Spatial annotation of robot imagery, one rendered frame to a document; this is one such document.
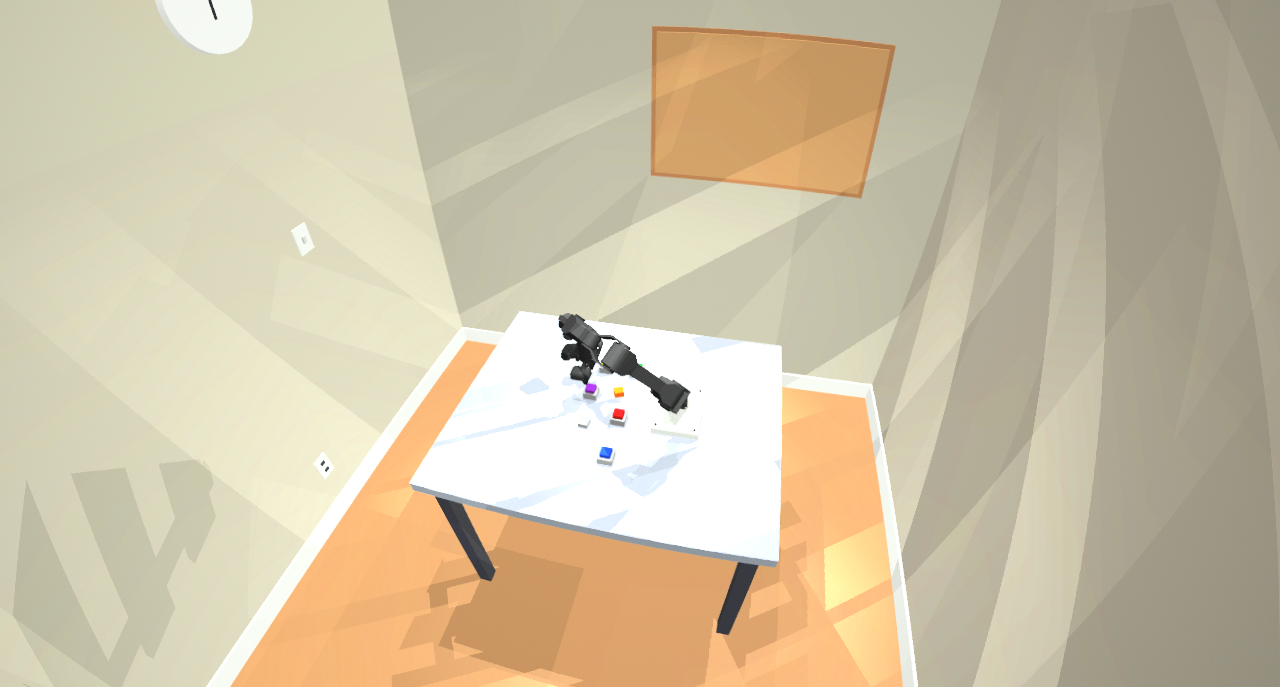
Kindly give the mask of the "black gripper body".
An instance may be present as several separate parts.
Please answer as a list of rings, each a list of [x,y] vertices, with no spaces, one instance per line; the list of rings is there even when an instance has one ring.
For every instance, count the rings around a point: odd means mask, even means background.
[[[603,342],[599,342],[599,344],[596,345],[596,348],[599,348],[599,351],[602,351],[602,345],[603,345]],[[596,353],[596,348],[595,348],[595,353]],[[591,368],[589,368],[589,365],[591,362],[594,362],[593,354],[590,353],[590,351],[588,348],[579,348],[577,342],[576,342],[575,349],[579,351],[579,362],[582,362],[582,365],[573,365],[573,367],[570,371],[570,377],[573,381],[588,383],[590,380],[590,377],[591,377]]]

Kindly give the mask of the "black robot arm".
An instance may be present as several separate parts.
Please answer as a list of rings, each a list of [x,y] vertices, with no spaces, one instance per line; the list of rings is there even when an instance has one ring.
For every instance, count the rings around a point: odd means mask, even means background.
[[[637,365],[637,356],[631,353],[631,348],[625,342],[620,342],[613,335],[600,335],[577,313],[559,315],[558,321],[563,339],[570,340],[570,344],[564,344],[563,351],[561,351],[563,362],[570,362],[570,359],[579,362],[579,351],[575,349],[577,342],[579,348],[588,348],[593,354],[594,362],[602,365],[605,371],[620,374],[621,377],[630,374],[639,383],[644,383],[646,388],[652,388],[650,394],[657,397],[658,404],[667,409],[667,412],[677,415],[678,409],[689,409],[689,395],[692,391],[689,388],[684,388],[681,383],[668,380],[668,377],[657,377],[655,374],[646,371],[643,365]],[[572,339],[573,342],[571,342]],[[603,356],[600,363],[595,348],[602,339],[616,342],[613,342],[609,351]]]

